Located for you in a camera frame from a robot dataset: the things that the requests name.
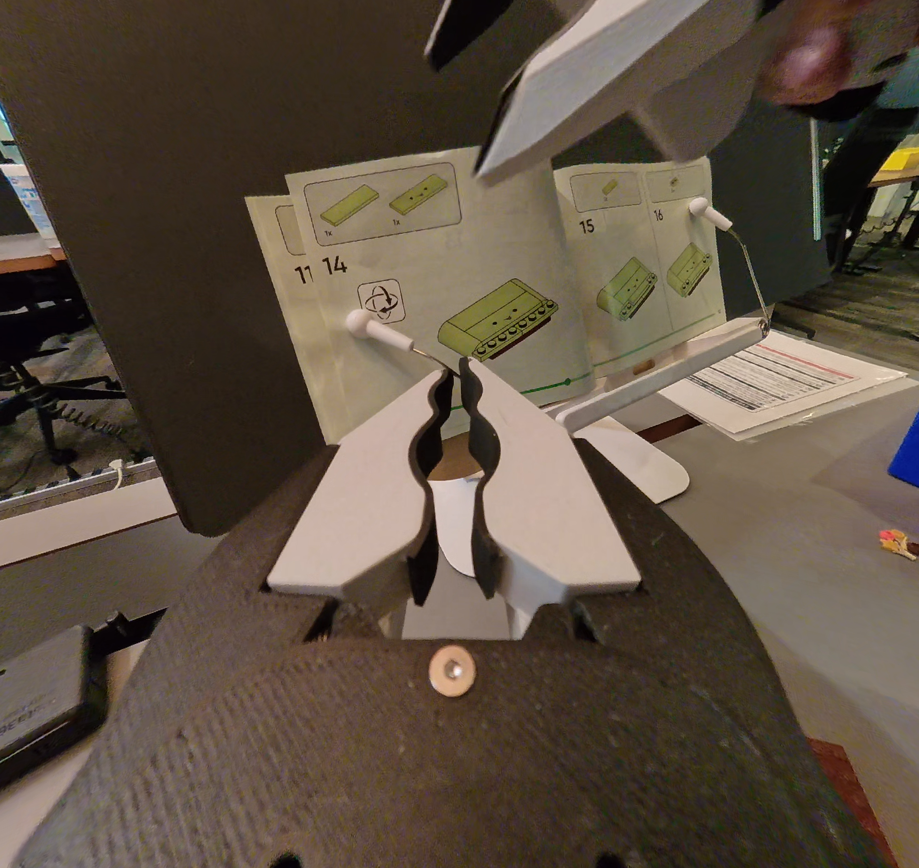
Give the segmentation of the brick instruction booklet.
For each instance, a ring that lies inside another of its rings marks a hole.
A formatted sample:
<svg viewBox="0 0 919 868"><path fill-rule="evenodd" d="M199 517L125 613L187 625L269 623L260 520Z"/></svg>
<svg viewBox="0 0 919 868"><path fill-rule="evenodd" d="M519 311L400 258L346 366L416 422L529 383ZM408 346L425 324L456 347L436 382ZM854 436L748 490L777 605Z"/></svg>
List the brick instruction booklet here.
<svg viewBox="0 0 919 868"><path fill-rule="evenodd" d="M709 161L546 162L495 186L476 147L286 176L246 205L328 444L434 365L346 329L356 309L454 371L564 402L726 321Z"/></svg>

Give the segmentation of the white wire page clip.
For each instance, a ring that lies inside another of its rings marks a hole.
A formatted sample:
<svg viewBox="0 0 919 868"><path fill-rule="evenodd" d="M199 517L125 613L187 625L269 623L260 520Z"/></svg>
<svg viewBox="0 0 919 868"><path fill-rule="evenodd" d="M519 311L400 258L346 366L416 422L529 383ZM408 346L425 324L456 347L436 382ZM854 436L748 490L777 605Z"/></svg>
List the white wire page clip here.
<svg viewBox="0 0 919 868"><path fill-rule="evenodd" d="M692 199L687 206L687 210L688 213L694 218L703 220L716 227L719 231L726 233L729 237L733 238L733 240L740 247L745 265L749 273L749 278L752 283L753 291L755 293L758 305L760 307L760 312L762 314L762 318L759 320L760 338L766 338L771 330L771 314L765 303L759 281L756 277L749 250L737 231L733 228L733 221L715 209L711 205L710 200L706 197L695 197Z"/></svg>
<svg viewBox="0 0 919 868"><path fill-rule="evenodd" d="M353 338L368 342L364 350L392 374L417 380L436 370L445 372L452 380L458 379L457 372L445 361L422 349L414 338L394 325L379 320L371 311L355 309L349 312L346 328Z"/></svg>

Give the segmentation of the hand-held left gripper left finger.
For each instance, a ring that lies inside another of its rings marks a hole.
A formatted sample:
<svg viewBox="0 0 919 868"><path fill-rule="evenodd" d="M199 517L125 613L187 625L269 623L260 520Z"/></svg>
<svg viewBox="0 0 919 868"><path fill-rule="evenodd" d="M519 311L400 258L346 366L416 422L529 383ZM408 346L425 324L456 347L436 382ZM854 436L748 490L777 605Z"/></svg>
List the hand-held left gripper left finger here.
<svg viewBox="0 0 919 868"><path fill-rule="evenodd" d="M428 477L443 457L453 380L431 372L342 438L268 575L273 591L425 603L439 557Z"/></svg>

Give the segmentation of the person's right hand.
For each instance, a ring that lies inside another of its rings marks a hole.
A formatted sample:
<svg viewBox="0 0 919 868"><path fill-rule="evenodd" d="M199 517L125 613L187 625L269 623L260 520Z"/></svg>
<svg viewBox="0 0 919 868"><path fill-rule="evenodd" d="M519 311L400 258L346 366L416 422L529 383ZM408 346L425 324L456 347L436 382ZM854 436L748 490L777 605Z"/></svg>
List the person's right hand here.
<svg viewBox="0 0 919 868"><path fill-rule="evenodd" d="M759 74L760 97L783 106L829 100L849 80L851 34L856 18L873 3L897 0L800 0L794 19ZM901 0L917 28L917 0Z"/></svg>

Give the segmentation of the white stand base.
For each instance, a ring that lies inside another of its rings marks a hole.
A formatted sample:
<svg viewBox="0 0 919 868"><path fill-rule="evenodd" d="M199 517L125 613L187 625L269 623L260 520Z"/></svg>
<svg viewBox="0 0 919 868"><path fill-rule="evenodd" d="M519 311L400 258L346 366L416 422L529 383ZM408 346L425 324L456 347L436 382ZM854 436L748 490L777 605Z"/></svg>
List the white stand base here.
<svg viewBox="0 0 919 868"><path fill-rule="evenodd" d="M630 370L609 374L588 393L544 412L562 421L592 420L575 435L597 448L606 460L655 504L682 494L689 476L675 460L612 418L669 385L688 378L737 352L759 343L770 330L770 318L744 316L673 345ZM468 435L443 441L444 457L432 475L440 550L461 575L472 576L469 528L474 491L482 471L471 457Z"/></svg>

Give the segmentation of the blue bin with printed tag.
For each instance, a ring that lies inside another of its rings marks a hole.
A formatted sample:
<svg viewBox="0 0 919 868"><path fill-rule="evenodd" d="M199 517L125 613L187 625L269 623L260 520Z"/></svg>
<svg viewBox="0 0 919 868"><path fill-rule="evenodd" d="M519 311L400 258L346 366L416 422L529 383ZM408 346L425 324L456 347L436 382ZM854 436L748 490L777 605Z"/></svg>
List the blue bin with printed tag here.
<svg viewBox="0 0 919 868"><path fill-rule="evenodd" d="M891 458L888 474L906 484L919 485L919 415L916 414Z"/></svg>

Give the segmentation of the flat black box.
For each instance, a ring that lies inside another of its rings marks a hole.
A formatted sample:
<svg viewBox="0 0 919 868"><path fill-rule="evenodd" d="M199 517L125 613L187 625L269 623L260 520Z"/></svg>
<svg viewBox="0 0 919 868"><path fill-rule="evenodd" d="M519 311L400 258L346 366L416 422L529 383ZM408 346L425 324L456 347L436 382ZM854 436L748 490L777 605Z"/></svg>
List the flat black box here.
<svg viewBox="0 0 919 868"><path fill-rule="evenodd" d="M1 788L94 733L109 713L108 658L151 637L167 609L77 624L1 665Z"/></svg>

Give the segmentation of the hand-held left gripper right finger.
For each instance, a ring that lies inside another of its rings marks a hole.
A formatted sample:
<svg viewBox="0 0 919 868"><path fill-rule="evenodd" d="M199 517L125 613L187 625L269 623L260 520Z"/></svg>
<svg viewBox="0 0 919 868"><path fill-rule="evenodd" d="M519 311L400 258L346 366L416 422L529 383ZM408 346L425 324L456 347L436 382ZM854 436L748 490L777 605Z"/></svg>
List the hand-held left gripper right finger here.
<svg viewBox="0 0 919 868"><path fill-rule="evenodd" d="M510 637L541 607L633 591L636 563L574 440L488 369L463 358L469 450L483 475L474 496L471 552L486 598L500 596Z"/></svg>

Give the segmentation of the printed paper sheet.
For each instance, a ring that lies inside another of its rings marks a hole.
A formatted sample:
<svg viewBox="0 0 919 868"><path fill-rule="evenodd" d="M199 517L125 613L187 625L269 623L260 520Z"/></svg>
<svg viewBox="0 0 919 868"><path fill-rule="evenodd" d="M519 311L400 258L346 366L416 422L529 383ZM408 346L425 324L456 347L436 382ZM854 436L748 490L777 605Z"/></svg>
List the printed paper sheet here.
<svg viewBox="0 0 919 868"><path fill-rule="evenodd" d="M729 438L748 440L916 384L905 371L772 331L660 395Z"/></svg>

